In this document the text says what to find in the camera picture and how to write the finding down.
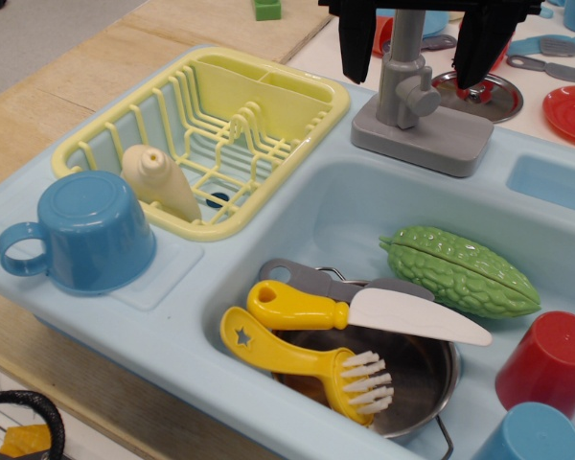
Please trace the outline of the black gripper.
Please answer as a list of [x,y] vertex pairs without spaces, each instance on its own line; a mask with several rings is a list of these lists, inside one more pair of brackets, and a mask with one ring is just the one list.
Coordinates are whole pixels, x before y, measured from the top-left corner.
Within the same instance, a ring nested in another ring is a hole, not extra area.
[[320,7],[339,16],[339,46],[343,75],[365,82],[376,32],[376,10],[464,12],[453,58],[457,87],[468,89],[485,79],[515,31],[514,20],[539,15],[542,1],[334,1]]

